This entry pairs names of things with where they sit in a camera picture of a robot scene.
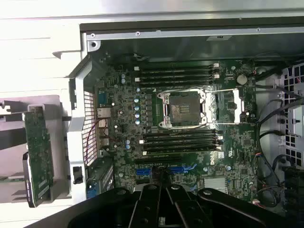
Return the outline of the green motherboard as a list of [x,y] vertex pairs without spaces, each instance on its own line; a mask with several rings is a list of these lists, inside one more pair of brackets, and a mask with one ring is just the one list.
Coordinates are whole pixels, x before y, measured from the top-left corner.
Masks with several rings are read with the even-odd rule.
[[[141,70],[141,67],[165,66],[202,66],[213,65],[211,69],[180,69],[180,70]],[[212,71],[210,75],[150,75],[142,76],[141,72],[171,72],[171,71]],[[237,76],[243,74],[247,83],[237,83]],[[113,63],[106,71],[100,73],[95,85],[95,113],[98,127],[95,132],[98,146],[102,155],[110,154],[114,162],[114,183],[134,191],[136,185],[152,184],[167,181],[179,184],[196,193],[204,188],[205,178],[224,177],[229,195],[251,201],[257,190],[257,166],[253,161],[257,150],[256,123],[257,108],[255,94],[255,69],[241,60],[224,61],[184,61],[184,62],[154,62],[154,63]],[[140,87],[135,82],[136,77],[169,77],[169,76],[213,76],[213,80],[175,80],[152,81],[160,82],[213,82],[211,85],[179,86],[179,87]],[[191,129],[168,130],[158,126],[156,120],[155,102],[158,93],[167,90],[201,89],[215,91],[237,88],[240,98],[244,101],[245,111],[241,115],[240,124],[207,123],[202,127]],[[147,133],[178,133],[199,130],[221,130],[223,133],[181,134],[174,136],[144,137]],[[213,142],[161,142],[143,143],[145,139],[168,138],[202,138],[217,137]],[[166,148],[145,149],[146,145],[218,143],[215,147],[200,148]],[[219,152],[197,152],[173,154],[164,156],[143,156],[142,151],[171,151],[189,149],[215,149]],[[181,156],[182,161],[172,163],[135,164],[135,159],[149,157]],[[192,167],[188,173],[171,174],[169,167]],[[136,175],[136,169],[152,168],[150,175]]]

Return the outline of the green RAM stick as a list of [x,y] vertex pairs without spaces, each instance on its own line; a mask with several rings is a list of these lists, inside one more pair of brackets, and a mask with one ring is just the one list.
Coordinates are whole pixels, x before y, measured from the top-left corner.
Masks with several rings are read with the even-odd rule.
[[19,182],[24,181],[24,176],[0,176],[0,183],[10,183],[10,182]]

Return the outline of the blue expansion slot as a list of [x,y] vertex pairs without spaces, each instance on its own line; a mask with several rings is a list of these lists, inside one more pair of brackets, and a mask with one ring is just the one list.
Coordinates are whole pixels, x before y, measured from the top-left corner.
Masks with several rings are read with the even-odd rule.
[[[188,171],[195,169],[196,166],[192,167],[169,167],[168,170],[171,174],[178,174],[178,173],[188,173]],[[150,175],[152,172],[152,168],[142,168],[136,169],[136,175]]]

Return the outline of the perforated metal drive cage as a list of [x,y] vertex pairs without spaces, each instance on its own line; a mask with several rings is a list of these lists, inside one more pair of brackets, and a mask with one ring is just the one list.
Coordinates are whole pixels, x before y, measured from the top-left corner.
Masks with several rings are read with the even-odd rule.
[[[304,63],[285,70],[284,89],[304,97]],[[285,111],[285,153],[287,160],[304,167],[304,104]]]

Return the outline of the dark RAM stick with label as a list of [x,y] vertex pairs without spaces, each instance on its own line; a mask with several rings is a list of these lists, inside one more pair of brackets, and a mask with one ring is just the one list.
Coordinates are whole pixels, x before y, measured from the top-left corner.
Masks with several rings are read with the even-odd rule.
[[151,151],[142,151],[143,156],[164,156],[164,155],[173,155],[173,154],[186,154],[186,153],[197,153],[197,152],[219,152],[221,151],[220,148],[215,148],[215,149],[209,149],[209,150],[204,150],[204,149],[189,149],[189,150],[169,150],[169,151],[156,151],[156,152],[151,152]]

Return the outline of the silver socket cover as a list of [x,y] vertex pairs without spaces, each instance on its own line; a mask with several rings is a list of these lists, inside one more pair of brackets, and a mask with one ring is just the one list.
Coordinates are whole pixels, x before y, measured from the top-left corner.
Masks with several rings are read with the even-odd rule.
[[237,88],[206,91],[205,114],[209,124],[240,124],[244,106]]

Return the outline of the black open PC case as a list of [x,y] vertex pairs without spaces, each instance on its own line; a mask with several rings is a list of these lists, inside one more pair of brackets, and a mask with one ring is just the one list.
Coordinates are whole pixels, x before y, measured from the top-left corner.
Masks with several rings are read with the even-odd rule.
[[[285,111],[303,105],[304,97],[284,89],[283,83],[285,70],[304,63],[304,26],[138,27],[114,32],[87,31],[84,43],[87,55],[71,74],[73,114],[67,137],[76,204],[118,188],[114,183],[113,159],[108,153],[100,153],[95,135],[95,85],[108,66],[241,60],[255,69],[257,110],[253,157],[257,190],[253,199],[246,202],[290,220],[292,228],[304,228],[304,167],[288,161],[285,153]],[[142,191],[146,185],[160,189],[157,228],[185,228],[166,190],[176,184],[160,181],[136,185],[134,191],[129,191]],[[182,187],[192,198],[198,193]]]

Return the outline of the CPU socket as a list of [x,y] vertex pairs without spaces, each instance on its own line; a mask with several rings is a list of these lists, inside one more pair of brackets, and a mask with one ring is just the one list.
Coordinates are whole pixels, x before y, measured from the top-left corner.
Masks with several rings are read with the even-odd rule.
[[205,100],[205,92],[195,88],[158,93],[154,105],[158,126],[177,130],[206,125]]

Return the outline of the black RAM slot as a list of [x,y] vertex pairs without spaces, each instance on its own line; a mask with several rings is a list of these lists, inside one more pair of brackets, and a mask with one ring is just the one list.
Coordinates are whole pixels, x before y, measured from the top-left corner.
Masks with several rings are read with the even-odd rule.
[[213,80],[213,76],[169,76],[169,77],[136,77],[135,82],[175,81],[175,80]]
[[166,148],[200,148],[200,147],[215,147],[218,143],[191,143],[191,144],[164,144],[164,145],[146,145],[145,149],[166,149]]
[[143,143],[168,143],[168,142],[213,142],[218,140],[217,137],[194,137],[194,138],[168,138],[168,139],[145,139]]
[[141,67],[141,70],[180,70],[180,69],[211,69],[213,65],[202,65],[202,66],[150,66],[150,67]]
[[197,75],[197,74],[212,74],[212,71],[171,71],[171,72],[141,72],[142,76],[150,76],[150,75]]
[[140,87],[179,87],[179,86],[208,86],[213,84],[210,81],[203,82],[160,82],[160,83],[139,83]]
[[181,134],[192,134],[192,133],[202,133],[202,134],[207,134],[207,133],[223,133],[223,131],[221,130],[215,130],[215,129],[211,129],[211,130],[199,130],[199,131],[184,131],[184,132],[178,132],[178,133],[147,133],[144,134],[144,137],[156,137],[156,136],[174,136],[174,135],[181,135]]

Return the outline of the silver chipset heatsink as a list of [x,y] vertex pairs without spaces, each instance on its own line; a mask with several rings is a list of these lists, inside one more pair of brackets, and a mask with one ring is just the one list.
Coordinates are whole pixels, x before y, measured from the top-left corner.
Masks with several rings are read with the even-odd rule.
[[212,188],[212,189],[219,190],[225,194],[228,193],[224,177],[205,178],[204,179],[204,188]]

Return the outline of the long black expansion slot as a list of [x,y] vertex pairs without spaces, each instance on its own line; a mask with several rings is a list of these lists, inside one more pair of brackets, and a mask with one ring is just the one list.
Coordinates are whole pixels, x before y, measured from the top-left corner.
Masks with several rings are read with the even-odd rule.
[[149,163],[172,163],[182,161],[181,156],[168,156],[168,157],[149,157],[144,159],[135,159],[135,164],[149,164]]

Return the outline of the grey parts rack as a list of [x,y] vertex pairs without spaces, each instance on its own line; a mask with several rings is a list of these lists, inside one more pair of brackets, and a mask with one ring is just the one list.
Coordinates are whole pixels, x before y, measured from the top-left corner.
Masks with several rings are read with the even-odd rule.
[[[54,170],[51,200],[63,199],[69,193],[69,166],[65,150],[65,124],[58,95],[0,98],[0,176],[24,176],[23,154],[27,152],[22,112],[41,106],[50,134]],[[24,181],[0,183],[0,203],[27,202]]]

